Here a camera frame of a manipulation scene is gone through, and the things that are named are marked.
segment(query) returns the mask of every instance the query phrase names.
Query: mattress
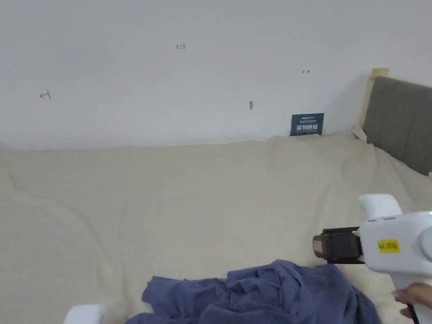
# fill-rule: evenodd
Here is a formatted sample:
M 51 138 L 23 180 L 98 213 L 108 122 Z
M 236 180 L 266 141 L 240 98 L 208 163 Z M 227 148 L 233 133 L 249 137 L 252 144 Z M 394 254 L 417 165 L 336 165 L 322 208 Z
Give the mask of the mattress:
M 152 276 L 225 277 L 284 259 L 321 264 L 311 239 L 357 226 L 358 197 L 432 209 L 432 182 L 352 133 L 266 142 L 0 155 L 3 323 L 62 323 L 76 304 L 127 300 Z M 385 323 L 405 323 L 390 277 L 341 265 Z

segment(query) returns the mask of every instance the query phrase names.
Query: human hand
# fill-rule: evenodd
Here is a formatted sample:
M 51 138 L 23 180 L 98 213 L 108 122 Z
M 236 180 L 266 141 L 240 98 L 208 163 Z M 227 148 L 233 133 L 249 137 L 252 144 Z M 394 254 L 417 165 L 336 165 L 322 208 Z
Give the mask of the human hand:
M 413 283 L 406 289 L 395 291 L 394 296 L 394 299 L 402 304 L 422 304 L 432 308 L 432 286 L 425 283 Z M 401 309 L 400 313 L 411 318 L 408 307 Z

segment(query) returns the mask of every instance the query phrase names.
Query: blue cloth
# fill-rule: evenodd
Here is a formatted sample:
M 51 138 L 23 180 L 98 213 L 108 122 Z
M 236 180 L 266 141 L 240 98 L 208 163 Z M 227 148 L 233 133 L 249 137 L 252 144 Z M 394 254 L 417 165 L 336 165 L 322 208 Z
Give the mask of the blue cloth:
M 289 261 L 228 272 L 226 279 L 153 277 L 142 300 L 154 314 L 127 324 L 379 324 L 374 304 L 333 264 Z

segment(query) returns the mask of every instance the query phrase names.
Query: robotic hand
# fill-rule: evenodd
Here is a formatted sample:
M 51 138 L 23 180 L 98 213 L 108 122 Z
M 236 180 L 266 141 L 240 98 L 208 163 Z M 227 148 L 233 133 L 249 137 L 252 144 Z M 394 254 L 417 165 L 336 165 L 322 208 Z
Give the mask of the robotic hand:
M 335 264 L 366 264 L 390 274 L 396 289 L 432 278 L 432 212 L 403 214 L 387 194 L 360 197 L 367 220 L 359 227 L 324 229 L 313 239 L 317 257 Z M 416 324 L 432 323 L 432 309 L 408 305 Z

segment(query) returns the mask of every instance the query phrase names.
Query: white wall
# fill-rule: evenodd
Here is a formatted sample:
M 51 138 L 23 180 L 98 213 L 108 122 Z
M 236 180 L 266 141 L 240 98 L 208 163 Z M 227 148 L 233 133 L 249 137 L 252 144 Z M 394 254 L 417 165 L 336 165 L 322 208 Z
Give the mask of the white wall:
M 430 0 L 3 0 L 0 143 L 264 139 L 315 112 L 325 133 L 345 130 L 372 68 L 432 85 L 431 12 Z

